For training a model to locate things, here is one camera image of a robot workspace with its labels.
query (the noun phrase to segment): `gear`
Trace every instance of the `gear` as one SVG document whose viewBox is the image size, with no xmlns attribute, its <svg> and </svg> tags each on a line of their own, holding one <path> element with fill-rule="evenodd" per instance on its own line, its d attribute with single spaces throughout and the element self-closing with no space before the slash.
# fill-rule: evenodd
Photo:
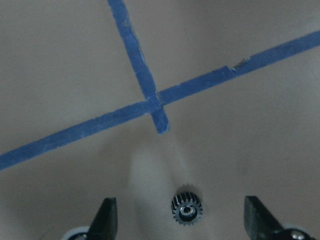
<svg viewBox="0 0 320 240">
<path fill-rule="evenodd" d="M 193 225 L 203 215 L 201 202 L 193 192 L 182 192 L 171 202 L 173 218 L 179 224 Z"/>
</svg>

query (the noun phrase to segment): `torn tape piece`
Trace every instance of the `torn tape piece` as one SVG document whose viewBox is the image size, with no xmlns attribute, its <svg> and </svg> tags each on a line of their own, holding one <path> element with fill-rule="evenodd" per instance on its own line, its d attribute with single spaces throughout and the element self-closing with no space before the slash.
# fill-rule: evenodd
<svg viewBox="0 0 320 240">
<path fill-rule="evenodd" d="M 148 101 L 137 102 L 113 112 L 61 130 L 40 140 L 18 147 L 0 155 L 0 170 L 62 147 L 71 142 L 88 137 L 108 128 L 115 127 L 144 114 L 158 111 L 159 108 Z"/>
<path fill-rule="evenodd" d="M 247 74 L 319 45 L 320 31 L 316 31 L 251 56 L 235 69 L 235 74 L 237 76 Z"/>
<path fill-rule="evenodd" d="M 126 6 L 122 0 L 108 0 L 108 3 L 111 7 L 116 26 L 122 37 L 126 52 L 139 82 L 142 93 L 144 97 L 148 99 L 156 94 L 156 84 L 145 62 L 143 53 L 140 49 L 139 41 L 131 26 Z M 169 121 L 163 108 L 154 112 L 152 114 L 152 119 L 158 133 L 163 133 L 165 129 L 169 129 Z"/>
<path fill-rule="evenodd" d="M 158 93 L 159 98 L 161 100 L 161 104 L 164 106 L 221 84 L 234 77 L 235 74 L 227 66 L 224 66 L 218 70 L 214 70 L 189 81 L 185 81 L 180 85 L 162 90 Z"/>
</svg>

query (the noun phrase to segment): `gray surface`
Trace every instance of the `gray surface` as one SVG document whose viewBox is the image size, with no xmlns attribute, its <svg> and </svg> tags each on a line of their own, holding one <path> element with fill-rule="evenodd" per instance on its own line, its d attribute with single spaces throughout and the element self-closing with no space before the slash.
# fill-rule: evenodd
<svg viewBox="0 0 320 240">
<path fill-rule="evenodd" d="M 317 1 L 266 2 L 126 3 L 161 90 L 318 30 Z M 143 99 L 104 0 L 1 6 L 2 152 Z M 118 199 L 119 240 L 248 239 L 245 195 L 319 238 L 319 56 L 166 106 L 164 135 L 146 115 L 0 172 L 0 239 L 60 239 L 105 197 Z M 191 227 L 170 210 L 187 184 L 204 209 Z"/>
</svg>

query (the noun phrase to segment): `blue masking tape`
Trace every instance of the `blue masking tape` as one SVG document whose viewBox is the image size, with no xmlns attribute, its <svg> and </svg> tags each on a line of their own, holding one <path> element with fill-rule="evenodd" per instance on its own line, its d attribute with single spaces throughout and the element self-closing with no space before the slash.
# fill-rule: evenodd
<svg viewBox="0 0 320 240">
<path fill-rule="evenodd" d="M 0 170 L 62 147 L 74 141 L 83 139 L 102 130 L 141 117 L 144 114 L 158 111 L 159 107 L 148 101 L 137 102 L 97 118 L 69 127 L 40 140 L 31 142 L 0 155 Z"/>
<path fill-rule="evenodd" d="M 108 0 L 108 3 L 142 93 L 148 99 L 156 94 L 156 84 L 140 50 L 126 6 L 122 0 Z M 162 134 L 169 129 L 169 121 L 163 108 L 152 112 L 151 116 L 158 133 Z"/>
<path fill-rule="evenodd" d="M 179 85 L 162 90 L 158 93 L 160 102 L 162 106 L 165 106 L 317 46 L 320 46 L 320 31 L 313 32 L 255 54 L 232 70 L 227 66 L 224 66 L 218 70 L 214 70 Z"/>
</svg>

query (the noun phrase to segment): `metal bolt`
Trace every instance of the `metal bolt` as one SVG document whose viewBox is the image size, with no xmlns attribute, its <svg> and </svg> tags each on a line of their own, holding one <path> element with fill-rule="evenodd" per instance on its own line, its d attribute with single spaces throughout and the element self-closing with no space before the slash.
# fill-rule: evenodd
<svg viewBox="0 0 320 240">
<path fill-rule="evenodd" d="M 294 240 L 304 240 L 306 238 L 305 234 L 299 230 L 292 230 L 291 237 Z"/>
</svg>

